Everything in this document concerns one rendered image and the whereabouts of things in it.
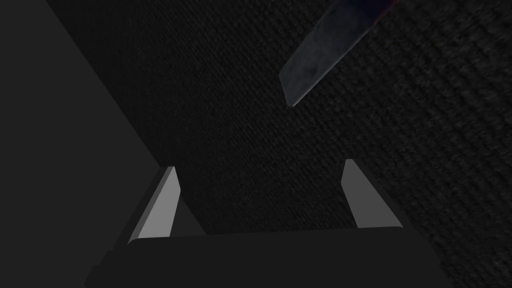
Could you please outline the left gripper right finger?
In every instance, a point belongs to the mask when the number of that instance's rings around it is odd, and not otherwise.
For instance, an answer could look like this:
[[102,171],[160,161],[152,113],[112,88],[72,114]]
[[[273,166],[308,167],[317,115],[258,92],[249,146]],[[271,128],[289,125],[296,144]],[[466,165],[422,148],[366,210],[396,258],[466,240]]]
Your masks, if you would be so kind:
[[404,212],[361,159],[345,160],[340,184],[358,228],[412,228]]

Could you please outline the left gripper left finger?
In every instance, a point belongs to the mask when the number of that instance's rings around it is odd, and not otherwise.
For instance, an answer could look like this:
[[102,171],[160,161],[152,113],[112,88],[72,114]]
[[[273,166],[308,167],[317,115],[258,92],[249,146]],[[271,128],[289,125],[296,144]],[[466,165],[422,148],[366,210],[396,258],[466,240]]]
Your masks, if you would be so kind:
[[118,244],[127,245],[135,239],[169,237],[179,196],[175,168],[159,168],[122,230]]

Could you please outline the grey flat slab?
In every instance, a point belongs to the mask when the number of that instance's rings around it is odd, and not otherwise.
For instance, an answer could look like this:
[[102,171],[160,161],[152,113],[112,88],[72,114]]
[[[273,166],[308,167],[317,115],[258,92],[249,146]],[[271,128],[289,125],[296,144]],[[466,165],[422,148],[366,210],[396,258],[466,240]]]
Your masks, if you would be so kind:
[[334,0],[279,72],[287,106],[300,100],[399,0]]

